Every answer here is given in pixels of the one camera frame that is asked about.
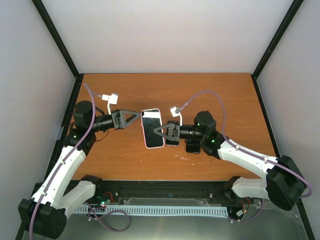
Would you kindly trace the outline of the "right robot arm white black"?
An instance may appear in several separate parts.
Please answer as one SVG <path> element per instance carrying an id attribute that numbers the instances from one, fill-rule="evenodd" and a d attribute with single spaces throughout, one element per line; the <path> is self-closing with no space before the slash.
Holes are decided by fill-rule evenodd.
<path id="1" fill-rule="evenodd" d="M 227 196 L 269 200 L 282 210 L 289 211 L 300 198 L 310 196 L 310 184 L 292 158 L 274 157 L 243 147 L 221 134 L 209 111 L 201 111 L 193 125 L 169 121 L 153 129 L 156 135 L 168 141 L 197 140 L 200 148 L 210 157 L 236 164 L 257 175 L 256 179 L 235 177 L 229 183 Z"/>

